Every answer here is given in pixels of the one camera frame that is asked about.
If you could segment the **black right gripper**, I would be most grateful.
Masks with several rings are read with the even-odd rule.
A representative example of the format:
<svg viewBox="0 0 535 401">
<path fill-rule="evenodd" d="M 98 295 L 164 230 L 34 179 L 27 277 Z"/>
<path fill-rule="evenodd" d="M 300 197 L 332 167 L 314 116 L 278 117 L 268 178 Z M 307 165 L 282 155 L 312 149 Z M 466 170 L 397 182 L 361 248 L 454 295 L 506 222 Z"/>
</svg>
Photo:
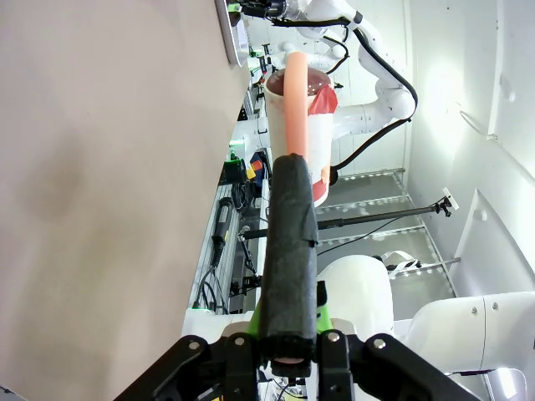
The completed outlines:
<svg viewBox="0 0 535 401">
<path fill-rule="evenodd" d="M 255 18 L 279 18 L 288 10 L 285 0 L 246 0 L 242 1 L 242 13 Z"/>
</svg>

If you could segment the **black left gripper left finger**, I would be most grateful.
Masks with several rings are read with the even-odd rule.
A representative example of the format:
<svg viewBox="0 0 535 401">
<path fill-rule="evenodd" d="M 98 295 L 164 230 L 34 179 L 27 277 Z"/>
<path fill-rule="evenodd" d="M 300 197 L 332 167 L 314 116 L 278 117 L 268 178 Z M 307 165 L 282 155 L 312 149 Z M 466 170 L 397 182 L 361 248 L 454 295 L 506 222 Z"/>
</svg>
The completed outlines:
<svg viewBox="0 0 535 401">
<path fill-rule="evenodd" d="M 186 310 L 182 336 L 118 400 L 259 400 L 253 312 Z"/>
</svg>

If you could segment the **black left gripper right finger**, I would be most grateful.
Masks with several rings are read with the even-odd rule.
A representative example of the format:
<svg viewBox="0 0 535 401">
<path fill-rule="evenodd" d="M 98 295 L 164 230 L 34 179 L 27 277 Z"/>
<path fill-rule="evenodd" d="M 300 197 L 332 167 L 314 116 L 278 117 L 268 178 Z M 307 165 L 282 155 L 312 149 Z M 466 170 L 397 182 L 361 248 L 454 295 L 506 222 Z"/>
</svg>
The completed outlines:
<svg viewBox="0 0 535 401">
<path fill-rule="evenodd" d="M 476 400 L 425 359 L 392 336 L 379 333 L 366 341 L 334 329 L 324 281 L 317 283 L 319 400 Z"/>
</svg>

